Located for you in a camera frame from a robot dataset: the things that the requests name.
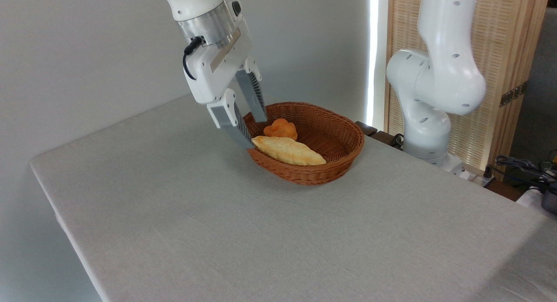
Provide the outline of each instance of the wicker basket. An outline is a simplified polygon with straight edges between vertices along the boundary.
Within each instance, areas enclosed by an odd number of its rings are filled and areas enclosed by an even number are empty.
[[[244,117],[252,137],[278,118],[296,125],[298,142],[307,145],[327,161],[317,166],[296,166],[277,161],[258,149],[249,149],[251,158],[271,173],[299,185],[322,185],[342,177],[364,146],[362,130],[350,119],[325,108],[302,102],[267,106],[267,122],[255,122],[251,113]]]

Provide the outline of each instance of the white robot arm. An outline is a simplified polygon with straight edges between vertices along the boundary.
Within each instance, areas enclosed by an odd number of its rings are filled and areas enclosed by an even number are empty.
[[[445,112],[467,115],[485,96],[470,38],[475,4],[422,0],[418,32],[428,52],[400,50],[386,70],[404,116],[404,151],[463,178],[462,161],[447,151],[451,122]]]
[[[251,35],[239,1],[167,0],[174,20],[189,42],[183,56],[185,78],[195,101],[206,104],[215,125],[239,145],[252,148],[251,136],[228,88],[235,77],[253,117],[267,121],[259,82],[261,74],[249,55]]]

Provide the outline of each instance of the black cable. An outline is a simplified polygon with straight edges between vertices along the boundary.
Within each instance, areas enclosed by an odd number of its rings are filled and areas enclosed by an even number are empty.
[[[536,167],[531,161],[525,159],[516,159],[505,155],[499,155],[495,159],[495,164],[499,166],[511,166],[536,177],[544,179],[550,178],[553,179],[553,181],[557,181],[557,177],[555,177],[555,175],[551,175],[550,173],[543,171],[539,166]]]
[[[504,175],[505,177],[509,177],[509,178],[511,178],[511,179],[513,179],[513,180],[515,180],[515,181],[519,181],[519,182],[521,182],[521,183],[525,183],[525,184],[527,184],[527,185],[530,185],[531,187],[537,187],[537,188],[539,188],[539,189],[549,190],[549,191],[552,192],[552,193],[553,193],[554,191],[557,191],[557,186],[552,185],[553,182],[551,182],[549,185],[547,185],[547,183],[546,183],[545,181],[544,181],[544,182],[532,182],[532,181],[527,181],[527,180],[524,180],[524,179],[519,179],[519,178],[513,177],[512,175],[510,175],[510,174],[508,174],[508,173],[505,173],[504,171],[502,171],[502,170],[500,170],[500,169],[497,169],[497,168],[495,168],[494,166],[491,166],[491,165],[490,165],[490,168],[491,168],[493,171],[497,171],[497,172],[500,173],[501,175]]]
[[[195,37],[193,38],[193,40],[191,40],[190,44],[188,46],[185,47],[184,49],[184,58],[181,60],[181,63],[184,65],[184,70],[185,73],[187,74],[187,76],[189,76],[191,79],[193,80],[197,80],[195,78],[193,78],[193,76],[190,74],[189,69],[188,69],[188,64],[186,64],[186,58],[187,56],[193,54],[193,52],[195,52],[195,50],[203,43],[203,39],[200,37]]]
[[[394,147],[395,145],[398,145],[399,148],[402,148],[402,144],[404,144],[404,135],[403,134],[394,135],[393,144],[391,144],[391,146]]]

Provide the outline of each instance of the bread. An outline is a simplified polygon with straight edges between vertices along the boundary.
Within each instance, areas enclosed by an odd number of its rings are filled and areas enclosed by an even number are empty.
[[[296,126],[284,118],[279,118],[272,125],[265,127],[263,133],[267,137],[286,137],[294,141],[298,140]]]
[[[303,143],[284,137],[259,136],[253,144],[270,157],[291,165],[321,165],[325,159]]]

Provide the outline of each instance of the tabletop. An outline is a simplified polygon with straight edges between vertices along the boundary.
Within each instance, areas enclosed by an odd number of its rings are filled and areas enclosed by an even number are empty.
[[[557,223],[366,138],[284,181],[186,96],[34,158],[105,301],[554,301]]]

